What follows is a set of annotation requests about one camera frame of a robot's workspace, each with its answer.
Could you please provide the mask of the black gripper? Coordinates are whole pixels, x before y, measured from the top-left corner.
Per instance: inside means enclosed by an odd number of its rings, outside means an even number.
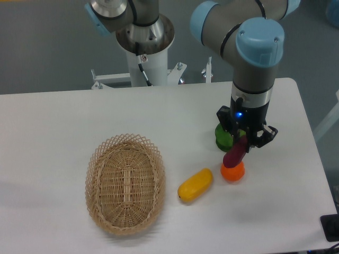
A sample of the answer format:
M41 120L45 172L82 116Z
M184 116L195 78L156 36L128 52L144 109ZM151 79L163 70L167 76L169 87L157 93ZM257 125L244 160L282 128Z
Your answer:
M240 137L240 131L244 131L247 137L246 152L252 148L261 148L270 143L278 134L278 130L266 125L266 114L270 101L259 107L247 107L242 97L233 96L230 100L230 108L222 106L217 117L222 129L228 132L236 143Z

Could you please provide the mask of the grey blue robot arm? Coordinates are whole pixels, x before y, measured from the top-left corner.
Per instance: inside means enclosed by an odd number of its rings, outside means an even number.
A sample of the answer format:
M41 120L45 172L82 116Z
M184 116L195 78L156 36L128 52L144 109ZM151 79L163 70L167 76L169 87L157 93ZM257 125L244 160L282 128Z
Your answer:
M299 1L205 1L190 18L192 35L233 67L229 106L217 117L235 148L249 151L271 142L278 131L267 125L266 113L283 56L284 30L279 21L296 10ZM115 34L131 58L134 86L165 85L166 53L174 40L171 21L158 1L88 1L85 10L102 35Z

